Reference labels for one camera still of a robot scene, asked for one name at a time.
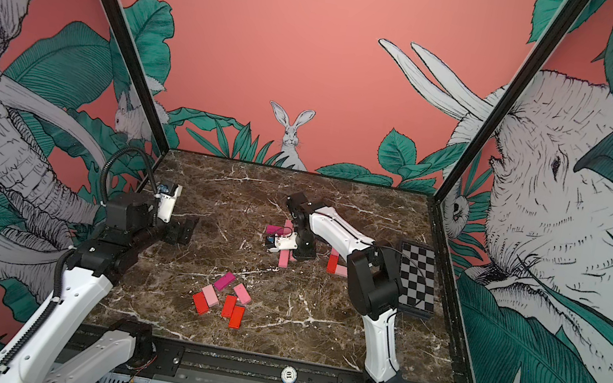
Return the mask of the magenta block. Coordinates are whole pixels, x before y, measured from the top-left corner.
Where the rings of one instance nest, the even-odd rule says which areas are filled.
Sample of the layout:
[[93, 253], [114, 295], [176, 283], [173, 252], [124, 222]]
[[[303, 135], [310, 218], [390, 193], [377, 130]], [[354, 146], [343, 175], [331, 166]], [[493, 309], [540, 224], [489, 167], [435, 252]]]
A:
[[281, 235], [283, 233], [284, 228], [283, 227], [278, 227], [278, 226], [272, 226], [272, 225], [268, 225], [267, 227], [265, 227], [265, 233], [266, 235]]
[[221, 292], [223, 289], [227, 288], [232, 282], [235, 281], [235, 275], [232, 272], [225, 273], [221, 278], [219, 278], [216, 283], [213, 283], [214, 289]]

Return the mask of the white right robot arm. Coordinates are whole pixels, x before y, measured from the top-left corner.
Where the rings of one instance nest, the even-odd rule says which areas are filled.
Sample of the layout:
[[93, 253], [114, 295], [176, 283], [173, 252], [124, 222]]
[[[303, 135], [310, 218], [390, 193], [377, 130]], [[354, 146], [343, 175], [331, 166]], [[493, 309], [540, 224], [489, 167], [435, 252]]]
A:
[[323, 202], [303, 193], [289, 195], [292, 232], [270, 240], [272, 252], [292, 251], [299, 261], [316, 258], [316, 241], [337, 251], [347, 269], [347, 291], [361, 314], [366, 339], [364, 383], [402, 383], [395, 321], [400, 297], [400, 263], [392, 246], [365, 236]]

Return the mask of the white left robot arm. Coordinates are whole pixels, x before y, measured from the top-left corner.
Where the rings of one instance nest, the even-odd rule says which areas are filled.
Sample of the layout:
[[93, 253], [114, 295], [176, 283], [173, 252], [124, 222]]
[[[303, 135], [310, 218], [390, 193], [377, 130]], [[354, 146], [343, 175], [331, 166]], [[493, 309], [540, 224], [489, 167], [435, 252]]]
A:
[[94, 236], [63, 252], [54, 268], [53, 291], [0, 351], [0, 383], [96, 383], [118, 366], [141, 370], [158, 349], [152, 328], [123, 319], [78, 355], [52, 365], [97, 304], [158, 242], [188, 245], [198, 218], [176, 218], [173, 197], [123, 193], [108, 200]]

